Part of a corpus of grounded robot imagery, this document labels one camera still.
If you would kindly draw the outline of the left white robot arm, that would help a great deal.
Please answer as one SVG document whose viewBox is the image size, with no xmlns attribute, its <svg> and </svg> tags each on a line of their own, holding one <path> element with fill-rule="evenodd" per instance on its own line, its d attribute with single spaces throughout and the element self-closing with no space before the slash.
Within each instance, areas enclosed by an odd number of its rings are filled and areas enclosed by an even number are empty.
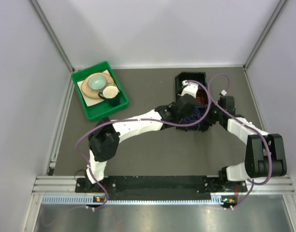
<svg viewBox="0 0 296 232">
<path fill-rule="evenodd" d="M 103 185 L 107 161 L 113 158 L 118 145 L 134 136 L 151 131 L 161 131 L 181 125 L 186 117 L 191 117 L 199 106 L 197 100 L 186 94 L 176 102 L 159 106 L 143 115 L 124 120 L 102 119 L 109 123 L 88 136 L 89 164 L 86 171 L 86 186 L 91 191 L 99 191 Z"/>
</svg>

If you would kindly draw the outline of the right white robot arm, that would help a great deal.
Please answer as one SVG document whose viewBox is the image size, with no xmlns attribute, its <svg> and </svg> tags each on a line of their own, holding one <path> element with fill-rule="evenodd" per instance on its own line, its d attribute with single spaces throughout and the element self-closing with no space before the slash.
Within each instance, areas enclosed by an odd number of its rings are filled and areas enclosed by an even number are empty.
<svg viewBox="0 0 296 232">
<path fill-rule="evenodd" d="M 212 101 L 205 119 L 211 124 L 218 122 L 246 145 L 244 162 L 223 167 L 219 171 L 218 184 L 222 190 L 232 190 L 238 181 L 286 175 L 282 136 L 260 130 L 244 116 L 236 114 L 234 97 L 220 96 L 217 102 Z"/>
</svg>

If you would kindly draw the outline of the black three-compartment tray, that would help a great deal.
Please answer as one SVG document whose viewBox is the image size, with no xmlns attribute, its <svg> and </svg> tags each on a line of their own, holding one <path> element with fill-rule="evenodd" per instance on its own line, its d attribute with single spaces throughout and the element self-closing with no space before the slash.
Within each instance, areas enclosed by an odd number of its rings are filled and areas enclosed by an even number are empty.
<svg viewBox="0 0 296 232">
<path fill-rule="evenodd" d="M 176 101 L 181 97 L 181 92 L 183 89 L 183 86 L 182 86 L 183 80 L 195 80 L 197 82 L 200 82 L 205 87 L 207 86 L 205 72 L 181 72 L 175 77 L 175 94 L 176 94 L 175 100 Z M 202 89 L 201 86 L 198 87 L 196 100 L 200 104 L 200 106 L 196 108 L 192 117 L 184 118 L 181 124 L 189 124 L 189 123 L 195 122 L 199 120 L 200 117 L 205 113 L 206 108 L 208 106 L 208 97 L 206 92 Z M 190 127 L 176 127 L 176 130 L 205 132 L 209 129 L 210 126 L 211 125 L 209 123 L 203 120 L 200 123 Z"/>
</svg>

